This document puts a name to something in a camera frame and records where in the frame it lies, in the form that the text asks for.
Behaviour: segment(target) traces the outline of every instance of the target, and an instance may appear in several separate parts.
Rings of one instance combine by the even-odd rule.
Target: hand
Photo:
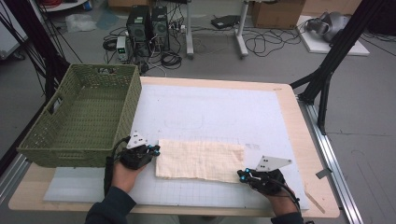
[[[126,168],[120,162],[114,164],[113,171],[113,179],[111,181],[111,186],[117,187],[125,191],[125,193],[129,193],[134,187],[134,181],[137,178],[137,175],[145,168],[146,166],[141,167],[138,170],[132,170]]]
[[[274,213],[277,217],[283,216],[289,213],[295,213],[298,212],[296,205],[292,201],[289,193],[282,189],[279,193],[276,195],[266,195],[264,196],[270,201]]]

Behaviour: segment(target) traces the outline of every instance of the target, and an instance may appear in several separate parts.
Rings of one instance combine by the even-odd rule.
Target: wooden table
[[[142,84],[224,88],[235,90],[273,91],[276,93],[283,119],[294,150],[309,210],[303,211],[304,217],[338,217],[340,215],[327,177],[318,179],[316,173],[323,169],[317,150],[308,131],[304,117],[296,101],[294,92],[287,84],[237,82],[202,79],[182,79],[164,77],[141,77]],[[44,202],[44,195],[55,173],[54,168],[43,168],[32,164],[9,201],[13,210],[35,211],[88,211],[91,203],[54,203]],[[271,211],[242,208],[182,207],[137,205],[133,213],[205,215],[205,216],[252,216],[271,217]]]

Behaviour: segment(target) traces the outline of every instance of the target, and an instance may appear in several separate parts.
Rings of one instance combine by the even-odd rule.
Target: cardboard box
[[[257,28],[293,29],[304,4],[305,0],[282,0],[276,4],[255,3],[251,18]]]
[[[361,0],[306,0],[302,15],[320,16],[325,11],[352,15],[360,3]]]
[[[152,6],[152,0],[108,0],[108,6],[117,10],[131,10],[133,5]]]

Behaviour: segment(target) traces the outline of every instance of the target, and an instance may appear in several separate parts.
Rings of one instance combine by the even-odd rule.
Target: black pole
[[[295,89],[308,83],[304,92],[299,94],[299,99],[308,105],[312,105],[315,102],[315,98],[321,92],[318,126],[322,134],[326,134],[325,118],[332,74],[347,56],[356,41],[361,37],[366,26],[385,2],[386,0],[362,0],[346,25],[346,28],[335,40],[320,67],[313,74],[290,84],[291,87]]]

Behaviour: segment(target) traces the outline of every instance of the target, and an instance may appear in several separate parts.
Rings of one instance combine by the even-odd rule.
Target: white board
[[[297,21],[298,28],[301,27],[305,21],[312,19],[310,16],[300,16],[300,19]],[[306,46],[306,49],[310,53],[329,53],[330,47],[329,43],[324,41],[321,35],[315,33],[315,31],[306,31],[305,28],[298,29],[300,36]],[[361,42],[356,41],[355,46],[349,51],[347,55],[356,55],[356,56],[368,56],[370,52],[361,44]]]
[[[249,168],[255,168],[262,155],[295,161],[276,94],[271,91],[144,85],[132,131],[138,131],[152,145],[162,138],[240,144],[245,146],[245,165]],[[268,201],[246,184],[160,179],[155,177],[154,168],[155,161],[136,181],[130,195],[137,203],[270,208]],[[52,189],[53,186],[65,188],[54,184],[64,178],[57,175],[62,169],[65,168],[57,168],[48,192],[60,192]],[[280,170],[301,199],[302,209],[308,209],[297,164],[294,162]],[[79,190],[76,186],[68,188]],[[54,194],[46,195],[45,200],[67,201]],[[81,197],[79,202],[92,202],[86,200]]]

